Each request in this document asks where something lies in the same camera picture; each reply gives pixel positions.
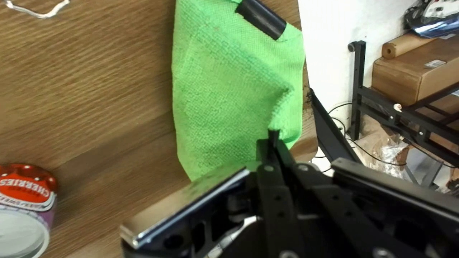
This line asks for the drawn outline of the crumpled clear plastic bag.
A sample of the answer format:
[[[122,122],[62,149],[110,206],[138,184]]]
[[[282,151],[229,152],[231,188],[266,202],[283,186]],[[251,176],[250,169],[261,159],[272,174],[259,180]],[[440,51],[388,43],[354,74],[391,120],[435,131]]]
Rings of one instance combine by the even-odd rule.
[[[373,170],[403,178],[408,144],[368,115],[362,116],[360,137],[350,141],[363,165]]]

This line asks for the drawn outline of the black marker pen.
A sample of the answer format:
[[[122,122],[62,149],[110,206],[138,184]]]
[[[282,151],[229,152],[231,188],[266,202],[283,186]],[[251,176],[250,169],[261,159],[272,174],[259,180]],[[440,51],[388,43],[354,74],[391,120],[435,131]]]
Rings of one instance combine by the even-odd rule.
[[[235,13],[274,40],[279,39],[287,27],[284,19],[259,0],[242,0]]]

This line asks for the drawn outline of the shiny dark plastic bag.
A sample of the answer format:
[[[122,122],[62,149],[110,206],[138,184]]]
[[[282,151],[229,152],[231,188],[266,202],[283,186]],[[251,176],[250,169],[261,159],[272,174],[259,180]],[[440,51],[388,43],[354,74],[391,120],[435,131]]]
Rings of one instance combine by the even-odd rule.
[[[459,0],[418,0],[404,14],[405,24],[424,38],[459,31]]]

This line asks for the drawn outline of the cardboard box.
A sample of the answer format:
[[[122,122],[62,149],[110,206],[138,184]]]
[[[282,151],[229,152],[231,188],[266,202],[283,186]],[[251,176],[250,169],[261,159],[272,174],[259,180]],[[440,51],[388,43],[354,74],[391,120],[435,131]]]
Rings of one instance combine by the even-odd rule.
[[[373,64],[372,88],[408,106],[459,82],[459,34]]]

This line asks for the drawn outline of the black metal rack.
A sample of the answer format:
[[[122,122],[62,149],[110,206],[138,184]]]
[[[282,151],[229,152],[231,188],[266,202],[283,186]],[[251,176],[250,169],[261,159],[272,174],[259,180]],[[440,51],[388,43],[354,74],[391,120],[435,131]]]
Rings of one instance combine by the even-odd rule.
[[[399,134],[403,141],[438,157],[452,168],[446,187],[459,192],[459,82],[405,106],[363,84],[366,42],[348,45],[355,54],[352,94],[352,139],[359,138],[361,116],[366,114]]]

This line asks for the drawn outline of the cardboard tube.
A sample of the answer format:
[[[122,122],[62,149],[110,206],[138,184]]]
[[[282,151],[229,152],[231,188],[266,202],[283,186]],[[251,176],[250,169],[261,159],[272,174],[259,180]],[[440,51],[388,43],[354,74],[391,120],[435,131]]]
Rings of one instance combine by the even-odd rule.
[[[394,59],[413,49],[423,46],[437,38],[420,37],[415,33],[406,33],[382,45],[382,57]]]

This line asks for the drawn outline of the green microfibre cloth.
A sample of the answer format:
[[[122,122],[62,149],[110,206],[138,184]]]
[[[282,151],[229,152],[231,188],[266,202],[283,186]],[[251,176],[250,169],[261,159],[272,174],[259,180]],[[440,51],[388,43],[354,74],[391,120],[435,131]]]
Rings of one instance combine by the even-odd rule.
[[[280,131],[288,148],[303,129],[303,34],[287,23],[272,39],[236,8],[242,0],[177,0],[172,106],[178,159],[191,181],[256,157]]]

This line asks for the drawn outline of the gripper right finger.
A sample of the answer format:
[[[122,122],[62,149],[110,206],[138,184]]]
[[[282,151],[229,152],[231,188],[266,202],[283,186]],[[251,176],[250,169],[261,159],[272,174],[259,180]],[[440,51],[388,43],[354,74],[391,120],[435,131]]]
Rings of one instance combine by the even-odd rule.
[[[339,158],[328,177],[277,140],[277,252],[459,258],[459,199]]]

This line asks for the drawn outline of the tin can with red label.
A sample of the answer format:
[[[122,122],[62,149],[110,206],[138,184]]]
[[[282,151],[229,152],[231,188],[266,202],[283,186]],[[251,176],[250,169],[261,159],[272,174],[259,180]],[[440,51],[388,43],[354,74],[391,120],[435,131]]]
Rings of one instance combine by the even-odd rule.
[[[50,242],[56,178],[29,164],[0,164],[0,258],[39,258]]]

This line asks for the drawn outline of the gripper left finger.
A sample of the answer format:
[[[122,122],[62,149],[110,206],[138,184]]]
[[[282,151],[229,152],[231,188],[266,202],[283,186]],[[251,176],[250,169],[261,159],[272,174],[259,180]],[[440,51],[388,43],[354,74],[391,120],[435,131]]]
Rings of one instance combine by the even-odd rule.
[[[262,241],[259,255],[299,257],[302,237],[284,175],[295,161],[269,130],[257,140],[257,158],[207,173],[120,225],[123,258],[209,258],[221,241],[259,217],[251,235]]]

